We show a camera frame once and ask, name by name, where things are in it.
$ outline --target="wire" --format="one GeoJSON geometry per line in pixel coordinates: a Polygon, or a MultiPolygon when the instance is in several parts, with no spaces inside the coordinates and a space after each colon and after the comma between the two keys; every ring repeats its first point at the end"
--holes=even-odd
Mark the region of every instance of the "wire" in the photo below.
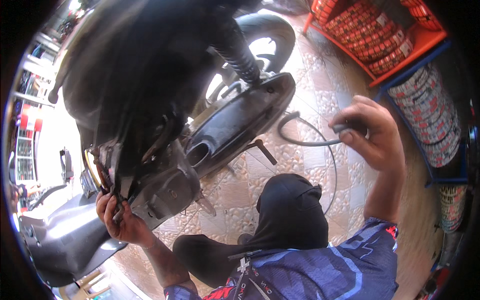
{"type": "Polygon", "coordinates": [[[333,151],[332,151],[332,147],[330,147],[331,145],[334,145],[334,144],[338,144],[340,143],[340,140],[331,140],[331,141],[327,141],[327,139],[324,137],[324,135],[320,132],[320,130],[318,130],[318,128],[316,128],[315,126],[313,126],[310,122],[308,122],[307,120],[303,119],[300,117],[300,113],[298,111],[294,111],[292,113],[290,112],[287,112],[286,113],[288,114],[287,116],[285,116],[282,120],[280,120],[280,122],[278,123],[278,127],[277,127],[277,131],[278,131],[278,134],[280,135],[280,137],[282,139],[284,139],[285,141],[289,142],[289,143],[292,143],[292,144],[295,144],[295,145],[300,145],[300,146],[306,146],[306,147],[322,147],[322,146],[327,146],[328,147],[328,150],[330,150],[330,154],[332,155],[332,159],[333,159],[333,168],[335,170],[335,187],[333,189],[333,195],[332,195],[332,200],[330,200],[330,204],[328,205],[327,207],[327,210],[325,210],[324,212],[324,215],[326,215],[328,213],[328,211],[330,210],[330,208],[332,207],[332,203],[333,201],[335,200],[335,194],[336,194],[336,187],[337,187],[337,184],[338,184],[338,174],[337,174],[337,171],[336,171],[336,162],[335,162],[335,155],[333,154],[333,151]],[[302,141],[296,141],[296,140],[293,140],[287,136],[285,136],[283,133],[282,133],[282,128],[291,120],[293,119],[299,119],[300,121],[302,121],[303,123],[305,123],[307,126],[309,126],[310,128],[312,128],[313,130],[315,130],[316,133],[318,133],[322,139],[324,140],[324,142],[302,142],[302,141]]]}

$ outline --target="scooter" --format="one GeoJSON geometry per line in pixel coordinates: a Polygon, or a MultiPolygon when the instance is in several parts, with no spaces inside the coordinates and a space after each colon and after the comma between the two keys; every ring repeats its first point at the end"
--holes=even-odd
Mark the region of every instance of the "scooter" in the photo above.
{"type": "Polygon", "coordinates": [[[119,205],[128,201],[155,229],[194,203],[215,215],[199,179],[245,149],[257,146],[276,163],[262,141],[251,142],[293,98],[293,77],[280,70],[295,34],[272,15],[234,19],[244,4],[105,0],[76,32],[49,101],[57,102],[62,87],[81,136],[86,193],[48,219],[19,218],[28,253],[46,284],[74,282],[126,246],[109,236],[96,215],[93,168],[103,192],[114,193],[119,205]],[[275,43],[273,54],[252,55],[249,44],[260,38],[275,43]],[[207,97],[216,74],[222,87],[207,97]],[[89,153],[95,167],[87,161],[89,153]]]}

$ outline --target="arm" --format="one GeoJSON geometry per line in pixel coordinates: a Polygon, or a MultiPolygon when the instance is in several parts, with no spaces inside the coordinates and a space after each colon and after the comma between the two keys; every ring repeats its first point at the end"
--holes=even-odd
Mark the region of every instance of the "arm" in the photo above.
{"type": "Polygon", "coordinates": [[[165,246],[148,228],[145,221],[134,215],[129,204],[122,202],[122,218],[113,220],[117,198],[111,194],[98,194],[96,212],[105,223],[111,237],[141,246],[155,270],[158,282],[163,288],[177,285],[197,294],[197,288],[190,279],[187,269],[178,261],[173,252],[165,246]]]}
{"type": "Polygon", "coordinates": [[[354,96],[329,126],[359,120],[368,128],[368,139],[355,130],[345,130],[339,139],[357,151],[365,161],[379,171],[377,181],[368,195],[364,217],[376,217],[398,222],[398,207],[406,178],[405,156],[398,127],[387,109],[362,96],[354,96]]]}

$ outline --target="black tire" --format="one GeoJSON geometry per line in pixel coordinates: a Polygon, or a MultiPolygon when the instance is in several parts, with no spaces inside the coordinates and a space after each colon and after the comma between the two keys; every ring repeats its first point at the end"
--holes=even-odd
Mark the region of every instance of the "black tire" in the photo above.
{"type": "MultiPolygon", "coordinates": [[[[237,21],[248,44],[262,37],[269,37],[275,42],[275,55],[272,59],[269,59],[270,64],[264,71],[280,72],[290,58],[295,45],[295,31],[292,26],[278,16],[258,13],[240,16],[236,18],[235,21],[237,21]]],[[[218,56],[216,66],[221,68],[224,63],[223,59],[218,56]]],[[[207,104],[205,103],[207,88],[208,86],[205,87],[201,98],[193,110],[193,118],[207,108],[207,104]]]]}

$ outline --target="coil spring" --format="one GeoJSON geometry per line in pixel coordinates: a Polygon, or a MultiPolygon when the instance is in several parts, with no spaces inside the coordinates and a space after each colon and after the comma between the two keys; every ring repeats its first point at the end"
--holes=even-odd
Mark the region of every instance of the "coil spring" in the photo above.
{"type": "Polygon", "coordinates": [[[235,19],[224,7],[218,7],[212,19],[210,45],[246,83],[260,83],[260,69],[235,19]]]}

